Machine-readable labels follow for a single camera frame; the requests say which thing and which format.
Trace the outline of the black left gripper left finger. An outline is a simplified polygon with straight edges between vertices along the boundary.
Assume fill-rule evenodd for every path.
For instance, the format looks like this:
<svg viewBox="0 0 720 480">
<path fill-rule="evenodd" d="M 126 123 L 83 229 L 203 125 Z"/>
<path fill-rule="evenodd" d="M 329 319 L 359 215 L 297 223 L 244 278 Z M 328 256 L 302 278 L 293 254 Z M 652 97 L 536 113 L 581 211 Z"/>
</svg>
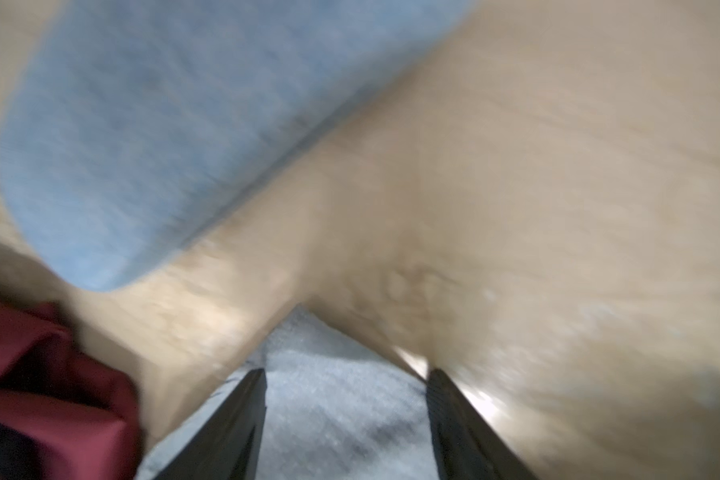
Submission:
<svg viewBox="0 0 720 480">
<path fill-rule="evenodd" d="M 266 417 L 263 369 L 248 372 L 158 480 L 253 479 Z"/>
</svg>

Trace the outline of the grey long sleeve shirt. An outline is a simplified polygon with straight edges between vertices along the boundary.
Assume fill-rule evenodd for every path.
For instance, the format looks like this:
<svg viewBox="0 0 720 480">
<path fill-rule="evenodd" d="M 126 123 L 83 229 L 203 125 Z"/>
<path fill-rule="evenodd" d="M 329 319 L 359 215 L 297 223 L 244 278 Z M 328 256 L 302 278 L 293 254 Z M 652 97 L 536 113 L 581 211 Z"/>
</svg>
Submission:
<svg viewBox="0 0 720 480">
<path fill-rule="evenodd" d="M 302 307 L 142 461 L 154 479 L 244 376 L 266 373 L 259 479 L 435 479 L 424 383 Z"/>
</svg>

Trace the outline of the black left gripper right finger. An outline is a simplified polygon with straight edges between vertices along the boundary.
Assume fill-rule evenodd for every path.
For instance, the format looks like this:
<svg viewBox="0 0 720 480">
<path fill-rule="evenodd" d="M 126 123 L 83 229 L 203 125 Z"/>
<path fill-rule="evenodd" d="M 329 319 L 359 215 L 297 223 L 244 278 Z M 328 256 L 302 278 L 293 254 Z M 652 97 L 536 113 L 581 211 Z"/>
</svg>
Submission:
<svg viewBox="0 0 720 480">
<path fill-rule="evenodd" d="M 441 369 L 427 377 L 426 403 L 441 479 L 537 480 Z"/>
</svg>

